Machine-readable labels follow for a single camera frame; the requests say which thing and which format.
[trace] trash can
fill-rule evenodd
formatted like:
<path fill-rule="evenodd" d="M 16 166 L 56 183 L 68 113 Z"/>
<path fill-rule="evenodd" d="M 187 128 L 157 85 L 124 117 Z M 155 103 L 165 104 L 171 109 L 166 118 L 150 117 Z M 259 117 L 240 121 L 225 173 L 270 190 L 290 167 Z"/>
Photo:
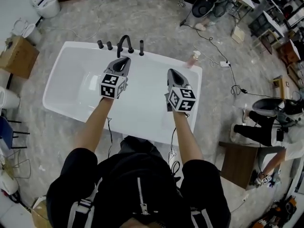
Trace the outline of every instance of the trash can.
<path fill-rule="evenodd" d="M 12 109 L 18 108 L 20 103 L 19 96 L 3 87 L 0 87 L 0 108 L 3 109 Z"/>

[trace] faucet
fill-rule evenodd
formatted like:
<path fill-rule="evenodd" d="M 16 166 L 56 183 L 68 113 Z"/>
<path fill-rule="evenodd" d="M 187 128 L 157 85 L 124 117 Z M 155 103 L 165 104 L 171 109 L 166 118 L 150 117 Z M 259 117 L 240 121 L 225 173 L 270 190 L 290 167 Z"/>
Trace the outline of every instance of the faucet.
<path fill-rule="evenodd" d="M 120 39 L 119 43 L 117 44 L 117 58 L 120 58 L 120 52 L 121 52 L 122 49 L 123 49 L 123 41 L 124 41 L 125 39 L 127 39 L 127 42 L 128 42 L 128 47 L 129 47 L 128 52 L 129 52 L 129 53 L 133 53 L 133 52 L 134 52 L 134 49 L 133 49 L 132 46 L 131 46 L 130 37 L 129 37 L 128 35 L 124 35 L 124 36 Z"/>

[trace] black sleeve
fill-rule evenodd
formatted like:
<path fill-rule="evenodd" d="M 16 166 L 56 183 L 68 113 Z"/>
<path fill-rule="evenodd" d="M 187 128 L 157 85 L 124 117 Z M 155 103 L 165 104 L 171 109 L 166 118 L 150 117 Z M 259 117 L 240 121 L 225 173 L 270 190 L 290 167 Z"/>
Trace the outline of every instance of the black sleeve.
<path fill-rule="evenodd" d="M 88 149 L 74 149 L 68 155 L 47 192 L 47 215 L 54 228 L 67 227 L 73 203 L 91 195 L 96 167 L 97 157 Z"/>
<path fill-rule="evenodd" d="M 192 221 L 200 227 L 228 228 L 231 214 L 224 196 L 218 169 L 201 160 L 192 160 L 182 168 L 181 194 L 191 207 Z"/>

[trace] toilet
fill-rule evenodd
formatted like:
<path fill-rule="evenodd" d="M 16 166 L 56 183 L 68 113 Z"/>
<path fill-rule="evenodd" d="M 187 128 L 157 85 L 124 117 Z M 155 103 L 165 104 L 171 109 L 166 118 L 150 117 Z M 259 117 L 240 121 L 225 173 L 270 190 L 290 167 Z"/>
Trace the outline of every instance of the toilet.
<path fill-rule="evenodd" d="M 30 0 L 30 3 L 46 19 L 56 16 L 60 11 L 58 0 Z"/>
<path fill-rule="evenodd" d="M 27 20 L 22 18 L 16 20 L 12 33 L 24 37 L 33 45 L 37 45 L 42 37 L 35 24 L 29 24 Z"/>

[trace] blue chair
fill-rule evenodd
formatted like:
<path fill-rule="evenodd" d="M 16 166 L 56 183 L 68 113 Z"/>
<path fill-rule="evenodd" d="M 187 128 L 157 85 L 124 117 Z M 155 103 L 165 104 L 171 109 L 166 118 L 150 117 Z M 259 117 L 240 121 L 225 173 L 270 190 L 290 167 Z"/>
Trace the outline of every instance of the blue chair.
<path fill-rule="evenodd" d="M 14 131 L 11 125 L 11 123 L 22 123 L 19 121 L 9 121 L 5 117 L 0 116 L 0 139 L 3 139 L 5 144 L 7 145 L 8 149 L 26 149 L 27 147 L 13 147 L 13 138 L 18 138 L 19 136 L 14 136 L 14 133 L 19 133 L 19 134 L 29 134 L 26 132 L 18 132 Z"/>

